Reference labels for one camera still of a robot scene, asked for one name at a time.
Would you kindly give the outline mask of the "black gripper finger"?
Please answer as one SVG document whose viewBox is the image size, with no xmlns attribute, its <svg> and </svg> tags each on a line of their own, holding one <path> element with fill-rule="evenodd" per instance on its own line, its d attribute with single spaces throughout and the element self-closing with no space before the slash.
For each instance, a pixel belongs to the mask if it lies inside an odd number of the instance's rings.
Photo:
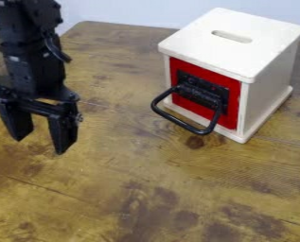
<svg viewBox="0 0 300 242">
<path fill-rule="evenodd" d="M 34 131 L 33 116 L 16 101 L 0 99 L 0 118 L 16 141 L 21 141 Z"/>
<path fill-rule="evenodd" d="M 79 141 L 80 123 L 83 121 L 79 103 L 64 102 L 57 104 L 56 112 L 48 117 L 48 121 L 56 152 L 61 155 Z"/>
</svg>

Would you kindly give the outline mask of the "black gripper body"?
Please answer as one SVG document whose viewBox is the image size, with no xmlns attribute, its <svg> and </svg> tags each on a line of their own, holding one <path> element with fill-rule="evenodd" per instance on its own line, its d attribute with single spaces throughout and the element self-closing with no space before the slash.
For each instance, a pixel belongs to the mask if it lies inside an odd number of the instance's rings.
<svg viewBox="0 0 300 242">
<path fill-rule="evenodd" d="M 0 76 L 0 99 L 16 101 L 25 112 L 53 114 L 64 102 L 80 101 L 65 85 L 65 63 L 58 34 L 0 33 L 0 53 L 9 73 Z"/>
</svg>

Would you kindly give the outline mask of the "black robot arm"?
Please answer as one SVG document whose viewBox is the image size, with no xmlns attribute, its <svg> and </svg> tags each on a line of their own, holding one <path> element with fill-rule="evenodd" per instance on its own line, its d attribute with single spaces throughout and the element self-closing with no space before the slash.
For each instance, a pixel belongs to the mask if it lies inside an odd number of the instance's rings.
<svg viewBox="0 0 300 242">
<path fill-rule="evenodd" d="M 80 95 L 65 86 L 65 64 L 57 27 L 57 0 L 0 0 L 0 53 L 9 73 L 0 76 L 0 118 L 14 140 L 34 131 L 33 116 L 48 118 L 56 152 L 79 140 Z"/>
</svg>

